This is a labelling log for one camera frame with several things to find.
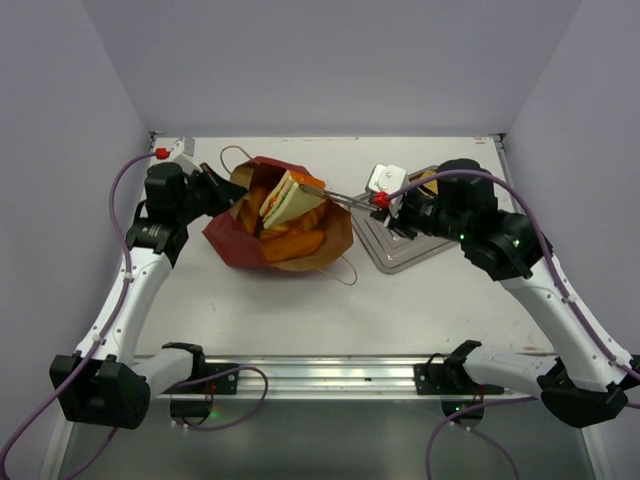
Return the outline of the braided fake bread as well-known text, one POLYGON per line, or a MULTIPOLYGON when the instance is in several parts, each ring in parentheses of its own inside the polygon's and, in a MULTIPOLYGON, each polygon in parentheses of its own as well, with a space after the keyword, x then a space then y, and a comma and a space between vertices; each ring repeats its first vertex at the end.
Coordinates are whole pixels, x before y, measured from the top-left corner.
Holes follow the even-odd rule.
POLYGON ((267 189, 264 186, 251 188, 236 220, 244 227, 247 233, 259 238, 261 241, 270 240, 276 237, 283 237, 288 234, 297 234, 314 229, 324 218, 330 207, 328 200, 323 200, 318 206, 308 212, 289 220, 281 225, 266 228, 261 223, 259 208, 267 198, 267 189))

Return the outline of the fake brown toast slice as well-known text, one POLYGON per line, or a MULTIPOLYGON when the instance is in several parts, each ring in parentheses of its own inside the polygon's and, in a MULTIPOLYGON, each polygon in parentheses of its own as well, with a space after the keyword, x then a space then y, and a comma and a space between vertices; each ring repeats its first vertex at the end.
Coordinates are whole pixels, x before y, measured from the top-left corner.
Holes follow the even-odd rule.
POLYGON ((425 169, 416 173, 410 177, 411 181, 423 180, 421 185, 418 186, 418 191, 427 197, 436 198, 438 196, 438 185, 436 180, 432 180, 432 177, 436 174, 434 169, 425 169))

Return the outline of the red brown paper bag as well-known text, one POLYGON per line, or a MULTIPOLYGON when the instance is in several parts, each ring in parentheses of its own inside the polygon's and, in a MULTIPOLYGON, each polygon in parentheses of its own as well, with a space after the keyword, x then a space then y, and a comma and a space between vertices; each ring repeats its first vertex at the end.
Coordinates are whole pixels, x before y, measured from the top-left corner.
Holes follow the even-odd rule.
POLYGON ((353 245, 351 213, 323 195, 303 191, 306 186, 323 189, 325 182, 302 166, 252 156, 240 146, 235 148, 246 161, 231 169, 224 155, 232 148, 220 151, 220 164, 246 193, 203 230, 221 260, 233 268, 317 271, 353 286, 355 280, 328 271, 353 245))

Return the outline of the fake triangle sandwich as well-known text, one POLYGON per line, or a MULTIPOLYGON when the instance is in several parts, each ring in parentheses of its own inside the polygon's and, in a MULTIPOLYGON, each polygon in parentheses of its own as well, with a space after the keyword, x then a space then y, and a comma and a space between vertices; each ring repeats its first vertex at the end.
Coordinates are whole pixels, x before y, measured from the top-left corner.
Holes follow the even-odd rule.
POLYGON ((324 202, 324 197, 314 194, 314 191, 325 187, 325 182, 320 179, 287 170, 259 209, 263 228, 278 227, 318 207, 324 202))

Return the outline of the orange fake bread loaf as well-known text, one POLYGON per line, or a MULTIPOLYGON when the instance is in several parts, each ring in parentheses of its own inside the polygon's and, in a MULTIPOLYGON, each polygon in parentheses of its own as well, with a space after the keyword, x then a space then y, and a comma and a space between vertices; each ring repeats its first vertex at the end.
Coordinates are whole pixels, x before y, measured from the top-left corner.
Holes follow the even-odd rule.
POLYGON ((279 263, 313 254, 324 240, 323 231, 310 230, 272 238, 263 241, 261 245, 265 259, 269 263, 279 263))

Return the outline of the metal tongs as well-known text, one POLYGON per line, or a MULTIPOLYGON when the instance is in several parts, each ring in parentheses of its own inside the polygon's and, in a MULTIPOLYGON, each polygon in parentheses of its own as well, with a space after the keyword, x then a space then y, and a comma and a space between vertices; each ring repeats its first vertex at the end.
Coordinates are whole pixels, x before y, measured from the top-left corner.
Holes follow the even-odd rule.
POLYGON ((365 211, 376 211, 378 209, 376 205, 373 205, 368 201, 359 200, 359 199, 356 199, 355 197, 350 197, 345 194, 340 194, 340 193, 336 193, 336 192, 325 190, 325 189, 319 189, 306 184, 300 184, 299 188, 301 191, 307 194, 314 195, 321 198, 326 198, 333 201, 334 203, 338 203, 340 205, 347 206, 350 208, 356 208, 356 209, 365 210, 365 211))

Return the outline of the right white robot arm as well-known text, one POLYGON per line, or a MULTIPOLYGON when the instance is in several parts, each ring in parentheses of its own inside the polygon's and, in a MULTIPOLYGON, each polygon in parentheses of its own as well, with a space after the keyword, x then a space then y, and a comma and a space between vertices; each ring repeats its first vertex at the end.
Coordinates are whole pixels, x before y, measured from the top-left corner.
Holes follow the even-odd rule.
POLYGON ((492 350, 467 340, 442 363, 425 364, 425 377, 457 392, 499 386, 529 395, 563 423, 584 428, 614 419, 639 384, 639 358, 599 323, 563 272, 530 208, 498 206, 503 180, 471 159, 449 160, 431 181, 411 181, 405 170, 378 164, 366 186, 372 218, 412 240, 423 234, 456 242, 466 260, 513 296, 551 343, 554 357, 492 350))

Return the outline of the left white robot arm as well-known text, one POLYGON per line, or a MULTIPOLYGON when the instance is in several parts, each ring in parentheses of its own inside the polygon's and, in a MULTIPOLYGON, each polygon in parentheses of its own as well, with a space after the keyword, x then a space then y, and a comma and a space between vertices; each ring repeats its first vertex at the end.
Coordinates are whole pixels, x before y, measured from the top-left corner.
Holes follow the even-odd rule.
POLYGON ((170 342, 140 363, 134 361, 136 346, 189 238, 189 224, 227 212, 247 191, 206 164, 185 172, 166 162, 148 169, 144 193, 124 236, 121 270, 97 319, 74 353, 56 356, 49 369, 71 422, 133 430, 156 397, 176 386, 197 392, 207 383, 200 346, 170 342))

